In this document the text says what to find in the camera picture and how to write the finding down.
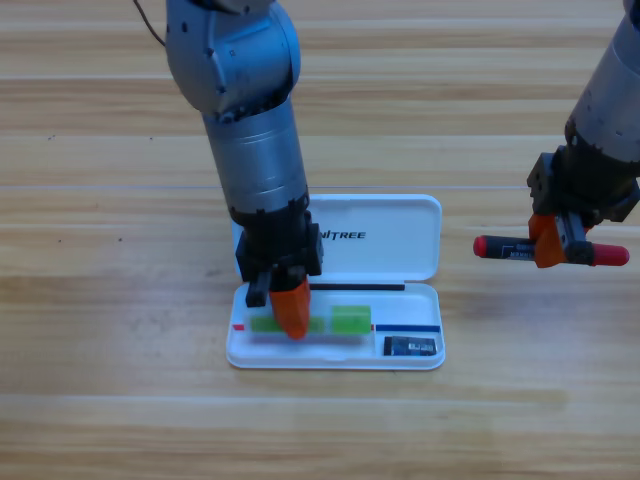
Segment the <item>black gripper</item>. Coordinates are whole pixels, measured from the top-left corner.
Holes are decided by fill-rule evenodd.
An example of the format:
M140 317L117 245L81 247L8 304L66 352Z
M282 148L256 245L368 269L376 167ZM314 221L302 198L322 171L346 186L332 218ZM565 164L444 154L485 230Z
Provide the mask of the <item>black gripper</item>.
M540 269L567 261L556 228L555 214L576 213L583 225L604 220L622 222L639 203L639 146L633 144L623 160L589 144L560 146L541 153L526 184L533 213L528 222L534 242L534 263ZM594 266L594 245L571 243L571 263Z
M276 322L293 340L303 339L309 330L307 277L322 273L322 238L309 203L308 197L301 197L272 212L232 212L242 227L236 260L248 284L246 304L264 306L269 294Z

